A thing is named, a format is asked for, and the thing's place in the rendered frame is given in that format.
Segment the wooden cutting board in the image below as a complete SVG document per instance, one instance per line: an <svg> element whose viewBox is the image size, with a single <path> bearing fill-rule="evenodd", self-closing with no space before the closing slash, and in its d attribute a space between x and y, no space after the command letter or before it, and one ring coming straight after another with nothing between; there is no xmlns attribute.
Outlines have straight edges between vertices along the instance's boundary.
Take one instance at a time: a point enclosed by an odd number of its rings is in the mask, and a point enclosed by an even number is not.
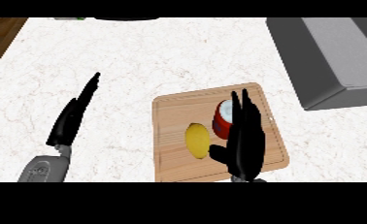
<svg viewBox="0 0 367 224"><path fill-rule="evenodd" d="M254 82L157 97L152 102L155 181L217 181L231 177L226 165L209 157L213 144L226 145L231 95L249 96L265 133L262 170L289 166L290 157L260 85Z"/></svg>

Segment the red can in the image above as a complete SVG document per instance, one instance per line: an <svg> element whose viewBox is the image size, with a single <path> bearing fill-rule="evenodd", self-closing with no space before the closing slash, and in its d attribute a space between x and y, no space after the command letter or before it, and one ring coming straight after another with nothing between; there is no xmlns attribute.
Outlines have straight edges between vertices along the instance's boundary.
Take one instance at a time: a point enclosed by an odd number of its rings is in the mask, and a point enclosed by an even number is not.
<svg viewBox="0 0 367 224"><path fill-rule="evenodd" d="M228 139L231 126L232 126L232 101L223 100L216 106L213 120L212 120L213 133L222 140Z"/></svg>

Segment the grey box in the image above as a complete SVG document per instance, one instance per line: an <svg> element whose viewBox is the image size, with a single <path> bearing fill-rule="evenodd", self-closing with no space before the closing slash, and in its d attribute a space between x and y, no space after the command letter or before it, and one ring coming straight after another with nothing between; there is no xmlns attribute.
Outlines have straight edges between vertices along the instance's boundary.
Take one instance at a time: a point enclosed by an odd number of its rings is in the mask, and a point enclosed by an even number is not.
<svg viewBox="0 0 367 224"><path fill-rule="evenodd" d="M367 17L269 17L266 26L303 109L367 106Z"/></svg>

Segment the yellow lemon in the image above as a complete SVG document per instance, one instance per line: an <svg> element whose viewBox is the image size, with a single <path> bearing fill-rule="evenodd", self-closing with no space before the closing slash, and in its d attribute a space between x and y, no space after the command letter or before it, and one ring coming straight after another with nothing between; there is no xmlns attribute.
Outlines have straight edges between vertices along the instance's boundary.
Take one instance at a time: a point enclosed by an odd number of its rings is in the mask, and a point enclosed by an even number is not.
<svg viewBox="0 0 367 224"><path fill-rule="evenodd" d="M191 123L185 132L186 148L197 159L207 157L210 138L203 124Z"/></svg>

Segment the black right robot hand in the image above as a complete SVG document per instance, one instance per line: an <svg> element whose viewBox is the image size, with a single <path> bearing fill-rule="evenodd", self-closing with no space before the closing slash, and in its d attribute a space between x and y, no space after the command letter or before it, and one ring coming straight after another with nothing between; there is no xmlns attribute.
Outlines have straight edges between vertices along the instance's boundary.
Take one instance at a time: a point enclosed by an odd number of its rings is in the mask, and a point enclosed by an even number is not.
<svg viewBox="0 0 367 224"><path fill-rule="evenodd" d="M253 181L260 173L265 155L265 133L260 112L243 89L243 98L235 91L232 97L232 126L226 146L212 144L209 157L226 165L231 176Z"/></svg>

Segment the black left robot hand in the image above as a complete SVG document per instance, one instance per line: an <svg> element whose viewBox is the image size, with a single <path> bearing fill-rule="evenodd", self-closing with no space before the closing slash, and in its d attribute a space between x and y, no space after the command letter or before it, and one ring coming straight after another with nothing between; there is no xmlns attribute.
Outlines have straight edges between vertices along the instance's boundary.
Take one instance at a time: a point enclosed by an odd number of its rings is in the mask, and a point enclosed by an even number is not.
<svg viewBox="0 0 367 224"><path fill-rule="evenodd" d="M56 119L46 145L71 145L78 127L81 124L83 114L90 103L93 93L98 89L101 73L96 73L90 81L86 83L77 98L68 101L68 104Z"/></svg>

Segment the brown wooden surface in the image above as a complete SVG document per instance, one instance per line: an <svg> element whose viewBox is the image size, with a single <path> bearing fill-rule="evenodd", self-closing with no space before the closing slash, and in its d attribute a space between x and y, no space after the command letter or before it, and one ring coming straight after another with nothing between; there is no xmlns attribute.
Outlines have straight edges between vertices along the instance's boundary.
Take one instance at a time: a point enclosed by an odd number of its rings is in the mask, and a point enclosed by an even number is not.
<svg viewBox="0 0 367 224"><path fill-rule="evenodd" d="M0 17L0 57L27 22L25 17Z"/></svg>

